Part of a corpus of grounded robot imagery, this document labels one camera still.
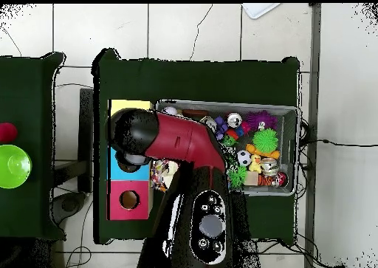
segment pink block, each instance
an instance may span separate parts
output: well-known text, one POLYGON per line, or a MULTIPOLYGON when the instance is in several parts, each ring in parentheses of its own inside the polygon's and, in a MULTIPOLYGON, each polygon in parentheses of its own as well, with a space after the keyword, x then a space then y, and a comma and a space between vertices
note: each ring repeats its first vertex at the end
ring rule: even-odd
POLYGON ((110 203, 110 220, 148 219, 152 189, 149 181, 111 180, 108 203, 110 203), (139 196, 139 204, 132 210, 125 209, 120 203, 121 194, 132 190, 139 196))

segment soccer ball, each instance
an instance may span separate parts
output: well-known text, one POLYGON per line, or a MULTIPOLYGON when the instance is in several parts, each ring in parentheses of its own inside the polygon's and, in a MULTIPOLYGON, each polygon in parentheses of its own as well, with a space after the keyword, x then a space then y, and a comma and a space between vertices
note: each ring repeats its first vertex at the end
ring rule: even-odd
POLYGON ((240 166, 247 167, 251 162, 251 154, 245 150, 241 150, 237 153, 240 166))

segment orange toy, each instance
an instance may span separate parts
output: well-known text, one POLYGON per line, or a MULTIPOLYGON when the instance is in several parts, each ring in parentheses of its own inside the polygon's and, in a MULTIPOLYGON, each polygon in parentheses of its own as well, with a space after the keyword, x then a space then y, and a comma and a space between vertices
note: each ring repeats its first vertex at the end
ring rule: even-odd
POLYGON ((272 159, 278 159, 280 157, 280 151, 273 151, 271 153, 263 153, 259 151, 254 145, 247 144, 246 150, 251 154, 260 155, 261 157, 270 157, 272 159))
POLYGON ((272 176, 258 175, 258 185, 272 185, 272 182, 273 182, 272 176))

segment plastic bin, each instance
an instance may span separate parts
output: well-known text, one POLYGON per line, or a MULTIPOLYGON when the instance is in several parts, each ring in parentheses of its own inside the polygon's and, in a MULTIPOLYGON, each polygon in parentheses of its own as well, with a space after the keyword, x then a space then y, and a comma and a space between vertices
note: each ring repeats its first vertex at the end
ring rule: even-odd
MULTIPOLYGON (((275 188, 273 186, 244 186, 244 193, 249 196, 290 196, 297 189, 298 183, 298 155, 300 135, 300 109, 293 106, 272 106, 241 103, 217 103, 188 100, 161 100, 155 105, 157 111, 162 111, 166 106, 173 106, 176 109, 206 110, 212 118, 236 112, 245 118, 250 111, 258 112, 267 110, 278 119, 277 135, 278 150, 281 155, 278 159, 280 171, 288 176, 285 187, 275 188)), ((252 143, 255 131, 238 138, 235 145, 236 151, 245 150, 247 143, 252 143)))

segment green toy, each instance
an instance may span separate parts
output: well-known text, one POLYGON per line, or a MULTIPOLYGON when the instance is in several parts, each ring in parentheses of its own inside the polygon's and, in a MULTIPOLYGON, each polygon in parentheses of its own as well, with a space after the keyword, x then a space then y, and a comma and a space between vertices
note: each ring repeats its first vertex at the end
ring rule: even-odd
POLYGON ((235 170, 230 170, 228 176, 230 178, 230 188, 239 189, 243 186, 245 176, 247 175, 247 167, 238 166, 235 170))
POLYGON ((263 153, 273 152, 278 147, 277 132, 271 128, 255 132, 252 141, 255 147, 263 153))
POLYGON ((19 187, 31 170, 32 161, 24 150, 15 145, 0 145, 0 188, 19 187))
POLYGON ((225 146, 233 146, 236 143, 236 140, 228 134, 226 134, 221 143, 225 146))

